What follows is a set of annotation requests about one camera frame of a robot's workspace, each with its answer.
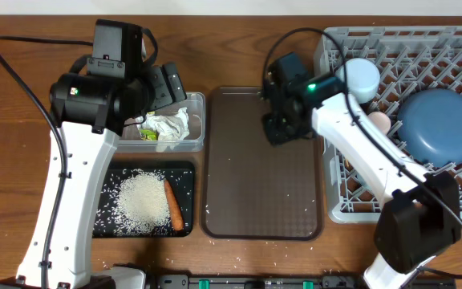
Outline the white tissue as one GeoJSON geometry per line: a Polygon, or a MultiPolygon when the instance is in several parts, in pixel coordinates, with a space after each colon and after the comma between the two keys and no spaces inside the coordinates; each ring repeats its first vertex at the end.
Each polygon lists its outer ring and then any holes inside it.
{"type": "Polygon", "coordinates": [[[139,117],[140,128],[154,130],[158,133],[157,140],[146,140],[156,142],[156,152],[163,153],[167,149],[176,147],[176,143],[189,135],[187,108],[179,108],[177,113],[170,116],[158,115],[155,112],[148,112],[146,117],[139,117]]]}

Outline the green white wrapper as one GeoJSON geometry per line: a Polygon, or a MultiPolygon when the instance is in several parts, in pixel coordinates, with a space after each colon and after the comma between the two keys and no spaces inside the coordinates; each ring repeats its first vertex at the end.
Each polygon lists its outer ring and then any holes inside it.
{"type": "Polygon", "coordinates": [[[157,140],[158,139],[158,133],[154,130],[140,128],[139,134],[140,134],[141,140],[157,140]]]}

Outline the light blue bowl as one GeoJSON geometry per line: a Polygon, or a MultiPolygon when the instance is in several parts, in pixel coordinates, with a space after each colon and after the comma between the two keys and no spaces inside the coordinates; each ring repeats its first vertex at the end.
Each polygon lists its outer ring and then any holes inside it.
{"type": "Polygon", "coordinates": [[[348,90],[359,104],[370,102],[376,96],[380,84],[380,72],[370,60],[350,59],[335,74],[343,82],[347,77],[348,90]]]}

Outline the pink cup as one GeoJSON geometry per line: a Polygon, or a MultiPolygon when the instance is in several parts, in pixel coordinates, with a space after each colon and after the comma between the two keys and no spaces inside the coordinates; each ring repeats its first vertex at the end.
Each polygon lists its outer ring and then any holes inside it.
{"type": "Polygon", "coordinates": [[[368,118],[384,135],[387,135],[387,133],[390,131],[391,120],[386,114],[382,112],[372,112],[368,115],[368,118]]]}

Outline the white rice heap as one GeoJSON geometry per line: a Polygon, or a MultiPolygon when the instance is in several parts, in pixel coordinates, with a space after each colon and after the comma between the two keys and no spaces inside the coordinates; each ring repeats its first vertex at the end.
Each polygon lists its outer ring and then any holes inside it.
{"type": "Polygon", "coordinates": [[[167,236],[172,233],[164,177],[156,171],[112,169],[99,198],[97,238],[167,236]]]}

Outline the orange carrot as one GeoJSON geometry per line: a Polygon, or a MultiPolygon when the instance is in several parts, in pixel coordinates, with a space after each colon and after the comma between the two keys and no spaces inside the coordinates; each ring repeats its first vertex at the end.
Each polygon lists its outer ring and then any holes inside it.
{"type": "Polygon", "coordinates": [[[176,197],[168,180],[164,180],[164,192],[168,202],[172,228],[175,231],[181,231],[184,229],[184,220],[182,218],[180,207],[177,203],[176,197]]]}

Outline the dark blue plate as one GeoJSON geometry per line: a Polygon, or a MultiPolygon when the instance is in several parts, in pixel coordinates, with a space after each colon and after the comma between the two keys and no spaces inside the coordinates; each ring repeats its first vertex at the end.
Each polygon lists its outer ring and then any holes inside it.
{"type": "Polygon", "coordinates": [[[443,167],[462,163],[462,96],[430,89],[410,96],[400,107],[398,138],[420,163],[443,167]]]}

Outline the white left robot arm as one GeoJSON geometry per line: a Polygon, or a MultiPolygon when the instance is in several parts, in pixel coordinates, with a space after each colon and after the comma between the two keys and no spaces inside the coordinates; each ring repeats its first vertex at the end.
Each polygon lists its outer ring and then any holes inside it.
{"type": "Polygon", "coordinates": [[[144,53],[152,32],[100,19],[92,52],[51,85],[51,159],[38,219],[15,276],[0,288],[145,288],[129,264],[91,268],[91,240],[103,181],[123,131],[136,117],[179,103],[186,92],[175,64],[144,53]]]}

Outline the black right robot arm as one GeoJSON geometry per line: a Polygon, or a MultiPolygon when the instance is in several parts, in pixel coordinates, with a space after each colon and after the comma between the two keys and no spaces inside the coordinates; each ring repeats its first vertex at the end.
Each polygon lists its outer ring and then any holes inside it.
{"type": "Polygon", "coordinates": [[[369,288],[401,288],[461,238],[459,188],[447,173],[433,174],[413,161],[362,110],[374,96],[377,67],[350,59],[336,72],[311,75],[291,52],[263,69],[263,93],[271,112],[264,115],[272,145],[323,136],[352,164],[381,206],[375,230],[378,255],[365,270],[369,288]]]}

